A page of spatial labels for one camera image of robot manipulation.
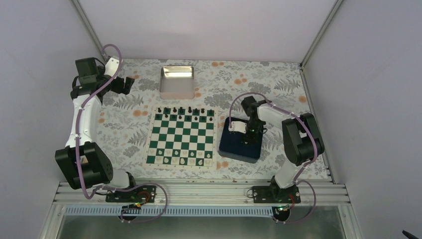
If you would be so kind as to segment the dark blue plastic tray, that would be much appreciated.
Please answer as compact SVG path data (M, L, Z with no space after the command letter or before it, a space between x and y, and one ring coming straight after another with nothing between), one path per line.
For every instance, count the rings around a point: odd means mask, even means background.
M247 163L256 163L261 156L263 133L258 132L255 141L245 141L245 134L229 131L229 117L224 121L218 153L222 157Z

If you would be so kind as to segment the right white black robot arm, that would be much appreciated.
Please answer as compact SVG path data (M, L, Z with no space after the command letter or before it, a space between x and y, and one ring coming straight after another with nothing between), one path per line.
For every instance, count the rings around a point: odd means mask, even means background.
M257 101L253 96L244 98L241 106L249 117L243 137L246 145L258 142L263 136L265 123L282 130L288 161L271 178L267 190L274 202L281 203L294 195L293 186L298 184L299 175L324 151L315 117L309 113L297 116L270 101Z

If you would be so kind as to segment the green white chess board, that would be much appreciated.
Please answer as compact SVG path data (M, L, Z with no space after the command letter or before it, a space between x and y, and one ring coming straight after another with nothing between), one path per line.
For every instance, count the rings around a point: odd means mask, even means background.
M179 108L184 109L184 113L179 113ZM218 136L218 111L213 107L200 107L190 106L192 113L188 113L189 106L165 106L157 105L154 108L153 115L151 117L151 123L149 127L148 137L145 144L145 153L143 157L143 167L152 169L172 169L172 170L194 170L194 171L214 171L217 166L217 136ZM164 118L164 108L169 108L169 117ZM194 110L198 109L199 113L195 114ZM209 116L208 112L213 110L213 116ZM161 115L160 120L156 120L155 116ZM172 120L171 115L176 115L176 119ZM194 117L198 116L199 120L195 121ZM172 155L167 156L166 151L171 150ZM174 151L178 150L179 155L175 155ZM181 156L181 150L187 150L188 156ZM203 157L198 156L198 152L203 152ZM211 158L207 158L207 154L211 153ZM178 158L179 164L156 164L156 157L168 157L169 159ZM180 159L184 158L185 165L180 164ZM189 165L189 159L195 159L195 165ZM203 165L198 166L197 161L203 160ZM206 165L205 161L212 160L212 165Z

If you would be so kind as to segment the floral patterned table mat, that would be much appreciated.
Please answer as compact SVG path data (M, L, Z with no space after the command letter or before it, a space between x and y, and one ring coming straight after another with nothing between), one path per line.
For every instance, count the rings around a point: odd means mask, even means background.
M283 151L282 132L268 124L260 159L245 163L218 157L216 169L210 172L151 169L142 166L147 132L154 106L166 104L160 98L159 82L164 66L194 68L196 106L218 109L218 128L228 115L245 118L239 95L254 92L256 99L267 97L274 104L297 115L310 110L296 63L125 59L120 72L135 82L129 95L109 92L104 96L98 119L97 143L115 169L139 178L186 179L270 179L287 161Z

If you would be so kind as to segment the aluminium frame post left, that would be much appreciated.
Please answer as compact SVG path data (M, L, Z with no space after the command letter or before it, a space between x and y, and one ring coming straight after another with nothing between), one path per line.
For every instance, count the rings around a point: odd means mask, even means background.
M89 21L88 15L86 14L81 2L79 0L70 0L71 4L73 5L76 14L82 21L84 28L86 29L88 35L90 36L94 46L97 49L97 52L101 55L103 60L107 59L107 55L103 53L103 44L101 43L99 37L97 36L92 24Z

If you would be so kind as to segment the pink metal tin box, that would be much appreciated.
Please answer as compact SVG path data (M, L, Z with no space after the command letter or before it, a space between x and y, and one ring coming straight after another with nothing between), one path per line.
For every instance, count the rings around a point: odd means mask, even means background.
M160 71L159 95L164 100L191 100L195 97L193 66L164 66Z

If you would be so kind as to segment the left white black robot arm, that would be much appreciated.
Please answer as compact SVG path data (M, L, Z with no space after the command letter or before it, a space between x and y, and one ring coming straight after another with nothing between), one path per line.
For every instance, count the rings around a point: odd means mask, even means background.
M139 190L134 177L124 170L114 169L96 140L104 95L109 91L129 94L134 79L112 78L122 65L122 60L113 57L105 64L95 57L76 60L75 64L78 75L73 79L70 92L74 109L72 129L65 147L55 152L55 160L72 189L89 189L96 185L105 185L109 191L119 188L118 194L131 202Z

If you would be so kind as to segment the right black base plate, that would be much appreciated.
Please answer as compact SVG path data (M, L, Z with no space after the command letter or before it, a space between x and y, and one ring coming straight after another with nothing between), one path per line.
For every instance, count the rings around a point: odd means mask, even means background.
M286 189L278 188L277 186L253 186L248 190L250 198L255 204L287 204L300 203L301 197L299 188L291 186Z

